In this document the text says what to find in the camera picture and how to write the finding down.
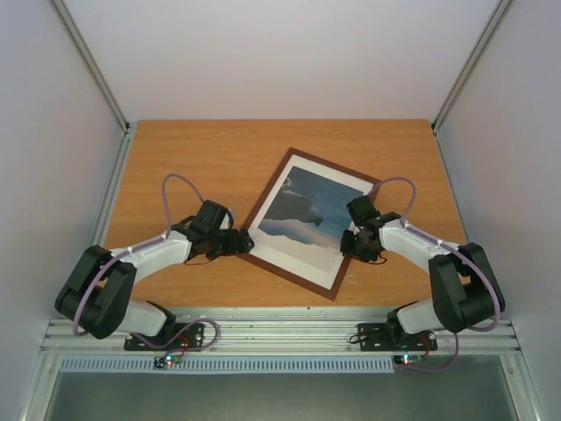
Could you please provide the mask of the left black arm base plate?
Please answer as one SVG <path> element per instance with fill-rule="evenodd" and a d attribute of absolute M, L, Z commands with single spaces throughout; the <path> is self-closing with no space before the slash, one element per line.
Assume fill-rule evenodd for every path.
<path fill-rule="evenodd" d="M 165 325 L 156 336 L 133 335 L 124 341 L 125 351 L 173 351 L 186 347 L 195 350 L 204 340 L 203 323 L 174 323 Z"/>

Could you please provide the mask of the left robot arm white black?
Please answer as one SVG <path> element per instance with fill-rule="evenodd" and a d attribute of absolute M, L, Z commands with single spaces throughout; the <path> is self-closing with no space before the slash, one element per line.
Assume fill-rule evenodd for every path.
<path fill-rule="evenodd" d="M 249 253 L 255 246 L 246 229 L 233 226 L 229 209 L 210 200 L 194 216 L 171 224 L 160 235 L 125 248 L 87 248 L 57 295 L 54 308 L 72 321 L 76 336 L 106 339 L 130 334 L 144 348 L 164 350 L 188 329 L 168 309 L 131 298 L 136 283 L 159 271 L 203 256 L 209 261 Z"/>

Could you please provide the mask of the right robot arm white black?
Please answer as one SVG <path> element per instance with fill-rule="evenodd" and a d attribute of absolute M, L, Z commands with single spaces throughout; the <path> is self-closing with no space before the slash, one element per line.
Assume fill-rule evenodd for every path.
<path fill-rule="evenodd" d="M 342 235 L 343 256 L 376 265 L 384 260 L 384 252 L 392 252 L 429 277 L 430 298 L 390 311 L 378 330 L 381 343 L 397 351 L 418 334 L 436 329 L 459 333 L 496 327 L 506 303 L 482 246 L 438 239 L 395 212 L 380 213 L 368 196 L 351 200 L 346 209 L 354 228 Z"/>

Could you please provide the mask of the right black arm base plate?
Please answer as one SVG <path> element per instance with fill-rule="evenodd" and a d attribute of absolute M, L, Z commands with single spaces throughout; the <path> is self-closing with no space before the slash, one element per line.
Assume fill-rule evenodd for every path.
<path fill-rule="evenodd" d="M 383 323 L 358 324 L 355 339 L 363 352 L 432 352 L 438 349 L 433 331 L 392 334 Z"/>

